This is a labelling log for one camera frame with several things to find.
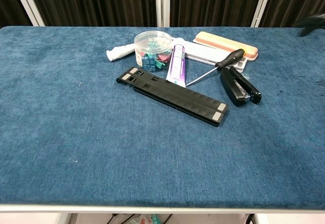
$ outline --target metal screwdriver shaft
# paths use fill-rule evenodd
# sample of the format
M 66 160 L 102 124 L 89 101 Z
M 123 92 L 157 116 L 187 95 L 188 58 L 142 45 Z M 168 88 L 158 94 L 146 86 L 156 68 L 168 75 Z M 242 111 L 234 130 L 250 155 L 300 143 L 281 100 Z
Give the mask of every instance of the metal screwdriver shaft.
M 194 84 L 195 82 L 199 81 L 200 79 L 204 78 L 205 76 L 214 72 L 215 70 L 220 71 L 222 68 L 225 68 L 231 64 L 235 64 L 241 58 L 243 58 L 244 55 L 245 55 L 245 50 L 243 50 L 243 49 L 238 49 L 238 50 L 233 51 L 223 61 L 217 62 L 215 64 L 216 67 L 214 69 L 208 71 L 207 73 L 203 74 L 202 76 L 200 76 L 200 77 L 196 78 L 195 80 L 193 80 L 192 82 L 188 83 L 186 85 L 186 87 L 190 86 L 191 84 Z

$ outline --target black stapler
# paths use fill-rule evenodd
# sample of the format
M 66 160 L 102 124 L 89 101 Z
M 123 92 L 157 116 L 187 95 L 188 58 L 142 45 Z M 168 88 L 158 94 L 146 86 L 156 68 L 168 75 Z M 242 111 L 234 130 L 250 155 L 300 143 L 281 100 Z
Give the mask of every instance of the black stapler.
M 261 93 L 234 67 L 222 68 L 220 79 L 228 97 L 235 106 L 241 106 L 247 100 L 251 100 L 254 104 L 261 101 Z

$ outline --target clear plastic container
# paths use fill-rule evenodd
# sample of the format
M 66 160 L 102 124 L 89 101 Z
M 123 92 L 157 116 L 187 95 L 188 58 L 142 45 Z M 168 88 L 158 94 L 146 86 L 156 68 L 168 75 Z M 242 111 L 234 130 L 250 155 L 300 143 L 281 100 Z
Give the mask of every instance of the clear plastic container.
M 169 67 L 172 56 L 172 37 L 162 31 L 146 31 L 134 39 L 137 64 L 149 72 Z

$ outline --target dark curtain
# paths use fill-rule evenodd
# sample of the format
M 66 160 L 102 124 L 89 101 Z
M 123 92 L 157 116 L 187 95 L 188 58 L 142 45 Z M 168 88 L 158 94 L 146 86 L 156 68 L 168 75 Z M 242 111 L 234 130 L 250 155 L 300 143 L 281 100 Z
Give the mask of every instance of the dark curtain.
M 171 0 L 171 26 L 250 26 L 258 0 Z
M 268 0 L 259 26 L 292 27 L 311 14 L 325 13 L 325 0 Z
M 0 0 L 0 28 L 9 25 L 31 25 L 20 0 Z
M 156 0 L 34 0 L 46 26 L 157 26 Z

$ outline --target cable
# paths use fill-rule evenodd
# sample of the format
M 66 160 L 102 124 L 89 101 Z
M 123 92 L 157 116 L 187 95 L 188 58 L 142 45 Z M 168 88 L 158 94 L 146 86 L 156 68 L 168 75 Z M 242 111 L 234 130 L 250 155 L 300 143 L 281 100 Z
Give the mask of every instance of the cable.
M 117 216 L 117 214 L 112 214 L 111 219 L 106 224 L 109 224 L 115 216 Z
M 132 216 L 134 216 L 135 214 L 132 214 L 128 219 L 126 219 L 125 221 L 123 221 L 121 224 L 126 223 L 128 220 L 130 220 L 132 218 Z
M 253 222 L 253 224 L 255 224 L 255 222 L 253 221 L 253 217 L 254 217 L 254 214 L 249 214 L 249 216 L 246 220 L 246 224 L 250 224 L 250 222 Z
M 166 223 L 167 223 L 167 221 L 169 220 L 169 218 L 171 218 L 171 217 L 172 217 L 172 215 L 173 215 L 173 214 L 170 214 L 170 215 L 167 217 L 167 219 L 165 220 L 165 222 L 164 222 L 163 224 L 166 224 Z

